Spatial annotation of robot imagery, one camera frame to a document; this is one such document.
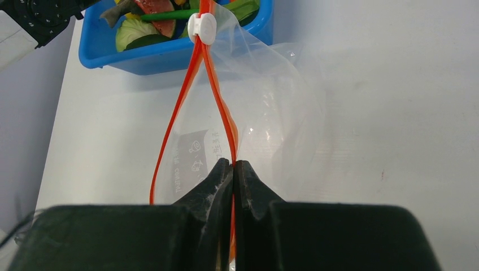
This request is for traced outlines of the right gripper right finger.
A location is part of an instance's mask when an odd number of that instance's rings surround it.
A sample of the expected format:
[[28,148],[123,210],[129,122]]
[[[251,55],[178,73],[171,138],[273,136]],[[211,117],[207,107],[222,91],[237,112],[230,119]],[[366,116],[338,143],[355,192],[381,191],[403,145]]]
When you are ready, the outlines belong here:
[[440,270],[415,216],[387,205],[287,202],[233,168],[237,270]]

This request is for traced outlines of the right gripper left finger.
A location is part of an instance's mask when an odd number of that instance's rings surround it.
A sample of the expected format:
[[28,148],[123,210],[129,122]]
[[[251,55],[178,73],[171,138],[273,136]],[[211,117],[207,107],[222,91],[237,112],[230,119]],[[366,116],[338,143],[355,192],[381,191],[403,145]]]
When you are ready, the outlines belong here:
[[9,270],[228,270],[233,167],[220,159],[170,205],[55,206]]

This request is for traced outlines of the clear zip top bag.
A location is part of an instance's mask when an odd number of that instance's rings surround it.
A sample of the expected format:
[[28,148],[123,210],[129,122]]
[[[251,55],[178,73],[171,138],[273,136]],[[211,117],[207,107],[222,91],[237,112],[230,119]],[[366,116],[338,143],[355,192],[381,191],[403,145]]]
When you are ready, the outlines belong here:
[[274,205],[302,186],[320,105],[295,45],[266,45],[214,1],[200,1],[187,29],[193,53],[149,202],[177,211],[175,257],[192,269],[270,265]]

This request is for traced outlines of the long green bean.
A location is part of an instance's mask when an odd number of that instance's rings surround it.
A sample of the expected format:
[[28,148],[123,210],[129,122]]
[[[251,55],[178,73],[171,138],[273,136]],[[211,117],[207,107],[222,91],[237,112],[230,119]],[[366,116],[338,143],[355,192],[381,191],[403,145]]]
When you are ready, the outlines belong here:
[[185,20],[198,12],[199,12],[199,9],[174,10],[169,12],[144,14],[144,15],[141,15],[140,18],[143,21]]

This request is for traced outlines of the pink watermelon slice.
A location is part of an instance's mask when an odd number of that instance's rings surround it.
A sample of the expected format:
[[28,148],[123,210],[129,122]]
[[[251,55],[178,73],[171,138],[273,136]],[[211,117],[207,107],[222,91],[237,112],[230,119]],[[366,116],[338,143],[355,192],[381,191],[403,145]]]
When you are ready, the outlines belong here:
[[141,20],[152,23],[160,34],[172,38],[176,31],[176,19],[168,12],[175,11],[174,1],[170,0],[135,0],[135,4],[143,11]]

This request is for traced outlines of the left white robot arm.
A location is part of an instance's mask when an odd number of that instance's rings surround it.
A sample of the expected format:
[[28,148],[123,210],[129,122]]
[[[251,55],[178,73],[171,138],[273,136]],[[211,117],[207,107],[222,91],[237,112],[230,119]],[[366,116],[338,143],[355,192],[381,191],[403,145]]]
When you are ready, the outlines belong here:
[[1,70],[46,46],[96,0],[1,1]]

